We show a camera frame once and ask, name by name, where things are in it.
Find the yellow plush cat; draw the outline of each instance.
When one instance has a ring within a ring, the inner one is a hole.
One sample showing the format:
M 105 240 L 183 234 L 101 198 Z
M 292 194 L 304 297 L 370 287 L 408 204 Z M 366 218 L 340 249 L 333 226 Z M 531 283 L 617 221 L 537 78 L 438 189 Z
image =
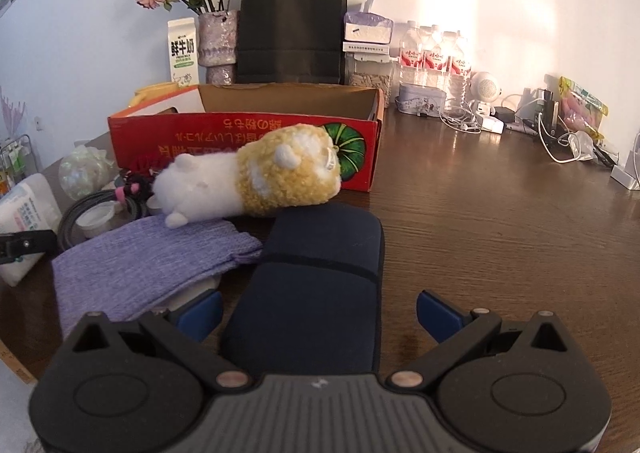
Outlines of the yellow plush cat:
M 154 183 L 168 227 L 322 204 L 340 191 L 334 142 L 322 128 L 287 126 L 237 152 L 181 154 Z

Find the glittery vase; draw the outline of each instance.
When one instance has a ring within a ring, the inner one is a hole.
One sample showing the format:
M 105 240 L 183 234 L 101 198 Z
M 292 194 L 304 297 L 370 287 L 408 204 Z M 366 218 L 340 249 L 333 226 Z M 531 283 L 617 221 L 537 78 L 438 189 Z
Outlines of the glittery vase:
M 199 16 L 198 63 L 207 67 L 207 83 L 231 85 L 234 82 L 237 37 L 238 11 Z

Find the brown wooden tabletop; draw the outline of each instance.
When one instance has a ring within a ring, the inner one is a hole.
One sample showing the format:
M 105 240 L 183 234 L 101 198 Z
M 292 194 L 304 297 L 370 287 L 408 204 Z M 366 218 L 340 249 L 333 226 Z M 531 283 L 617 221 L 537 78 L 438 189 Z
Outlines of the brown wooden tabletop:
M 96 145 L 110 148 L 108 136 Z M 64 209 L 57 174 L 57 164 L 46 171 Z M 640 194 L 600 165 L 553 163 L 523 134 L 462 134 L 389 110 L 373 191 L 338 200 L 368 208 L 385 230 L 382 374 L 434 345 L 415 318 L 422 289 L 505 319 L 549 309 L 609 389 L 600 451 L 640 447 Z M 258 237 L 270 224 L 236 221 Z M 225 274 L 227 316 L 251 271 Z M 61 340 L 49 260 L 17 287 L 0 285 L 0 340 L 40 376 Z

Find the purple knit fabric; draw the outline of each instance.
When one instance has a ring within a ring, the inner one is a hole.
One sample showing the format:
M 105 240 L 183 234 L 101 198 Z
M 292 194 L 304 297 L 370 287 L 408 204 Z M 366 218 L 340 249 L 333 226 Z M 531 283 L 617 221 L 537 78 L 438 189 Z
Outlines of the purple knit fabric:
M 91 310 L 111 321 L 136 318 L 207 276 L 253 263 L 261 248 L 231 222 L 168 229 L 162 215 L 76 245 L 52 262 L 63 335 Z

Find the red cardboard box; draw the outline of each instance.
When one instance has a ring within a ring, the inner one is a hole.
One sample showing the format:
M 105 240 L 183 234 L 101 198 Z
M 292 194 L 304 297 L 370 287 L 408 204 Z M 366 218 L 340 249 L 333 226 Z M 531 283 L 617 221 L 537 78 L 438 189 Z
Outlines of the red cardboard box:
M 370 191 L 384 111 L 378 89 L 199 85 L 113 114 L 108 122 L 118 165 L 134 169 L 165 166 L 178 154 L 236 150 L 283 126 L 323 126 L 337 148 L 342 187 Z

